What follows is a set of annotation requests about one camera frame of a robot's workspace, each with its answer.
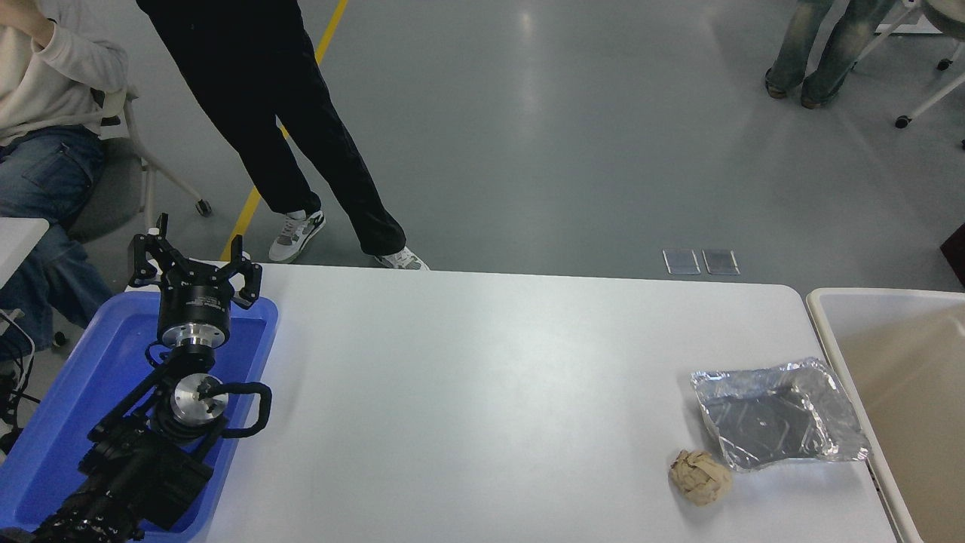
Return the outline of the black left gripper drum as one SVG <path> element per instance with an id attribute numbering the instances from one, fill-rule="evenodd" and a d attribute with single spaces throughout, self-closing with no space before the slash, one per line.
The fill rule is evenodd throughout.
<path id="1" fill-rule="evenodd" d="M 187 281 L 176 269 L 170 269 L 160 278 L 159 289 L 159 333 L 183 324 L 211 324 L 222 333 L 230 330 L 230 304 L 234 295 L 230 282 L 208 284 L 200 276 L 196 276 L 195 282 Z"/>

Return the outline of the person's hand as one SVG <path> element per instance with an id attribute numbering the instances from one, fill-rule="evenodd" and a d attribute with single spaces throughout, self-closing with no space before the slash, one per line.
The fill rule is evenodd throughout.
<path id="1" fill-rule="evenodd" d="M 1 24 L 27 34 L 41 46 L 49 44 L 56 26 L 34 1 L 1 1 Z"/>

